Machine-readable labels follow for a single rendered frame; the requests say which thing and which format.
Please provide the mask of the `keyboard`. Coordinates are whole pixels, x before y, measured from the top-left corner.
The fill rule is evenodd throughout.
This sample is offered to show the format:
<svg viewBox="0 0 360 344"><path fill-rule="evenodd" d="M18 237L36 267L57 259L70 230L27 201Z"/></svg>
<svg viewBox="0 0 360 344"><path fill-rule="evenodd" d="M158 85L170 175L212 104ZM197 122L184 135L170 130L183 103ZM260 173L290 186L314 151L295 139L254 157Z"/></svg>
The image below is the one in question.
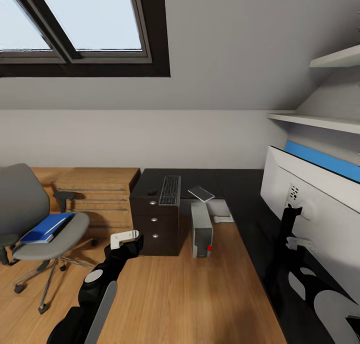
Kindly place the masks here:
<svg viewBox="0 0 360 344"><path fill-rule="evenodd" d="M160 206L180 206L181 176L166 175L159 200Z"/></svg>

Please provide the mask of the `folder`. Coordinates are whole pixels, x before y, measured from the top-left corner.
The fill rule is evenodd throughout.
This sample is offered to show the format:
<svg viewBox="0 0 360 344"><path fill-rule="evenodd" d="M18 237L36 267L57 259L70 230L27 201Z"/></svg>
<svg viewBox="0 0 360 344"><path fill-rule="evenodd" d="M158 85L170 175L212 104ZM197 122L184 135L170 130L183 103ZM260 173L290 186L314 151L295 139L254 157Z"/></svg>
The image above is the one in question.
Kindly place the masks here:
<svg viewBox="0 0 360 344"><path fill-rule="evenodd" d="M21 244L49 243L73 217L73 213L50 214L38 226L21 238L19 242Z"/></svg>

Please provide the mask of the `swivel chair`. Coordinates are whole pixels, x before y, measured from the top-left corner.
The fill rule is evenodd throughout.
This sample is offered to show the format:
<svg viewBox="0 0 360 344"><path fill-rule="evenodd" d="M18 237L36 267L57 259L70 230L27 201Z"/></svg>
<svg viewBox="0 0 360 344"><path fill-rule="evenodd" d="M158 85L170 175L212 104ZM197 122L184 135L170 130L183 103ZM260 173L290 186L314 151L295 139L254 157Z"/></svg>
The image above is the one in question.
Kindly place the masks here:
<svg viewBox="0 0 360 344"><path fill-rule="evenodd" d="M50 215L50 197L41 182L26 163L17 163L0 168L0 261L12 267L18 262L43 261L43 264L28 273L13 285L19 294L25 287L20 282L37 272L44 271L53 263L53 267L43 293L38 311L42 315L47 309L44 303L57 266L66 270L65 262L77 264L94 270L96 267L69 257L69 253L91 241L96 246L97 240L88 240L74 246L86 233L90 217L80 211L66 212L66 199L76 197L74 192L58 191L53 194L61 199L61 214L73 213L73 218L60 230L49 243L20 243L19 241ZM12 251L13 260L9 261L5 247Z"/></svg>

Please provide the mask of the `notebook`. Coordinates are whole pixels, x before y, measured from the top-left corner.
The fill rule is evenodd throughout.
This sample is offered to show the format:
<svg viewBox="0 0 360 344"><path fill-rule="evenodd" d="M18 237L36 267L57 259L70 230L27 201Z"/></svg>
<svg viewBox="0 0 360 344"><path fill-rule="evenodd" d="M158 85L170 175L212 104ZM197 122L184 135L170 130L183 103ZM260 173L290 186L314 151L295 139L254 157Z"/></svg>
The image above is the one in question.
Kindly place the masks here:
<svg viewBox="0 0 360 344"><path fill-rule="evenodd" d="M189 189L188 191L195 195L198 199L202 200L204 203L215 197L214 195L199 186Z"/></svg>

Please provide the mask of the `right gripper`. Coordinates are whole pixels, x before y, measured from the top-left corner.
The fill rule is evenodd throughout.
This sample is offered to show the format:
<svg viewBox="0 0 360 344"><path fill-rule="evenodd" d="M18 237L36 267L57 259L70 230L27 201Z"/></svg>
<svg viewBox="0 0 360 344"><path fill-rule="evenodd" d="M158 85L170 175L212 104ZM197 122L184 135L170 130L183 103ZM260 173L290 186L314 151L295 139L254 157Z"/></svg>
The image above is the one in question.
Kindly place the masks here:
<svg viewBox="0 0 360 344"><path fill-rule="evenodd" d="M297 250L289 249L286 243L278 242L276 237L273 236L273 254L282 256L285 263L289 257L299 257L304 260L305 249L301 246L297 246Z"/></svg>

